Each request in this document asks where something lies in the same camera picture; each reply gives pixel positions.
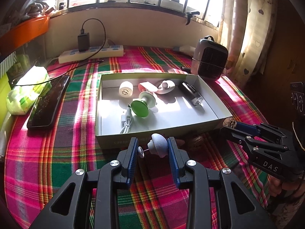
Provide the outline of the person right hand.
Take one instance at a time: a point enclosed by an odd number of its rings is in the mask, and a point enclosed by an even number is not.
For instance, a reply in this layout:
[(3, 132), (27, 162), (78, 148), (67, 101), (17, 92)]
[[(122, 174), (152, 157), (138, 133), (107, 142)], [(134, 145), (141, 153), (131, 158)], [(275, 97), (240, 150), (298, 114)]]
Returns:
[(304, 194), (304, 181), (301, 179), (293, 182), (281, 182), (281, 180), (269, 176), (269, 194), (273, 197), (278, 196), (283, 190), (295, 192), (293, 197), (298, 198)]

